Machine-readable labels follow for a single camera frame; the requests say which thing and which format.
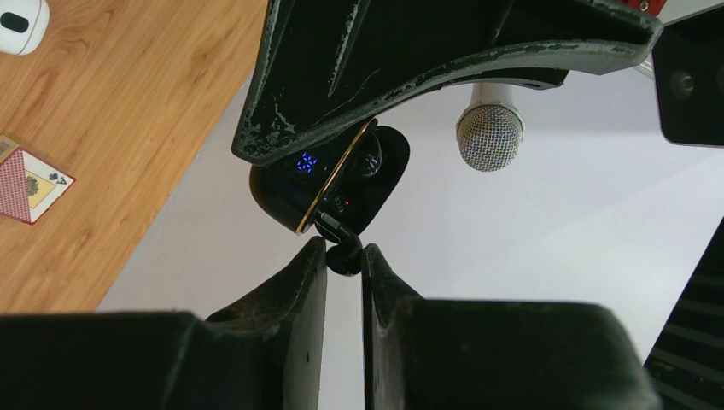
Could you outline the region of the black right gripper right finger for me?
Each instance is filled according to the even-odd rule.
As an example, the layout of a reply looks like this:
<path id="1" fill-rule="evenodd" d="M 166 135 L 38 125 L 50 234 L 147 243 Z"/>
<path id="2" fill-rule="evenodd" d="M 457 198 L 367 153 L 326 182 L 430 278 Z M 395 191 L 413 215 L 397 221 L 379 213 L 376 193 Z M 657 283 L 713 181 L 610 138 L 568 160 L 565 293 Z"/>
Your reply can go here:
<path id="1" fill-rule="evenodd" d="M 627 332 L 575 302 L 435 300 L 361 254 L 369 409 L 659 409 Z"/>

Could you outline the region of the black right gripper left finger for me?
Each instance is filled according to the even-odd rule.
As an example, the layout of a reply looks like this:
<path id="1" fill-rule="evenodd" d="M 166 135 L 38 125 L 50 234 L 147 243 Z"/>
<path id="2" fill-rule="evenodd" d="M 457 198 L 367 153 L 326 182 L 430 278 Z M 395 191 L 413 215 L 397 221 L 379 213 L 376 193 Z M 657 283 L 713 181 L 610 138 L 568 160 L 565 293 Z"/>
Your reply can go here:
<path id="1" fill-rule="evenodd" d="M 4 409 L 315 409 L 325 241 L 201 319 L 192 313 L 1 318 Z"/>

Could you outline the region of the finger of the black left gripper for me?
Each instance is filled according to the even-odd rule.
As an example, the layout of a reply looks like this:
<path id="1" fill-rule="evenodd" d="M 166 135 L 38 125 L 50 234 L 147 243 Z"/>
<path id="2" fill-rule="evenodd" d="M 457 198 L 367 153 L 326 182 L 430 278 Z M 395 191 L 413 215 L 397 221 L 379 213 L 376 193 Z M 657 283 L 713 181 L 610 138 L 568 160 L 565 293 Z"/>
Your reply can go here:
<path id="1" fill-rule="evenodd" d="M 449 85 L 635 67 L 662 31 L 617 1 L 271 1 L 231 150 L 264 166 Z"/>

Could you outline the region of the black earbud case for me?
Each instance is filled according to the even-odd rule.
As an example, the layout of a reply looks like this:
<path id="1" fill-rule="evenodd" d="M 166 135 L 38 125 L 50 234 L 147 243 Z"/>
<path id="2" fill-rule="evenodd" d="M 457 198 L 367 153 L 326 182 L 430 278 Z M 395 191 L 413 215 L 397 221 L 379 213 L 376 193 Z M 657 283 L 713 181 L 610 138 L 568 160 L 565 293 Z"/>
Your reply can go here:
<path id="1" fill-rule="evenodd" d="M 390 197 L 409 158 L 407 138 L 372 119 L 328 143 L 252 167 L 249 187 L 260 208 L 295 234 L 327 213 L 359 235 Z"/>

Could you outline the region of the black earbud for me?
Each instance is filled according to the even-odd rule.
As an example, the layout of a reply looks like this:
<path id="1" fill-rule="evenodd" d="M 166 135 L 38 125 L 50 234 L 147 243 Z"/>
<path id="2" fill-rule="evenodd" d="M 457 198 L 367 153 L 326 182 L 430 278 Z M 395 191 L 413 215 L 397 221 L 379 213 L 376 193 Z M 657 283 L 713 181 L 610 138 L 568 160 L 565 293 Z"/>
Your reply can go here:
<path id="1" fill-rule="evenodd" d="M 314 224 L 324 238 L 334 243 L 326 251 L 327 267 L 346 277 L 359 274 L 362 252 L 359 236 L 325 212 L 317 212 Z"/>

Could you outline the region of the white gold earbud charging case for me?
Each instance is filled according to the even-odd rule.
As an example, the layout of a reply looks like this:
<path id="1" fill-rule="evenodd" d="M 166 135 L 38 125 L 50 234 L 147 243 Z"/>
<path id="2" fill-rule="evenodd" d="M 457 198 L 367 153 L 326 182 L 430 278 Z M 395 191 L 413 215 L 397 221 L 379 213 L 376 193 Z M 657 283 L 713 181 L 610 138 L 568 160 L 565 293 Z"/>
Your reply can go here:
<path id="1" fill-rule="evenodd" d="M 32 53 L 49 22 L 46 0 L 1 0 L 1 52 L 12 56 Z"/>

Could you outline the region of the grey microphone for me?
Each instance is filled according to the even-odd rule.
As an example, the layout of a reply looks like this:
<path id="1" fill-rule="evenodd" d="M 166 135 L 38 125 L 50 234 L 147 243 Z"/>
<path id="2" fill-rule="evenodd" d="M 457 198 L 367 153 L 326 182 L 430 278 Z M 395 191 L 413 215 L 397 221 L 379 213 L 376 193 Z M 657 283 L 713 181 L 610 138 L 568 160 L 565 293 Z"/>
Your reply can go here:
<path id="1" fill-rule="evenodd" d="M 465 164 L 478 172 L 497 172 L 517 156 L 525 124 L 512 90 L 507 84 L 474 84 L 470 103 L 458 119 L 458 151 Z"/>

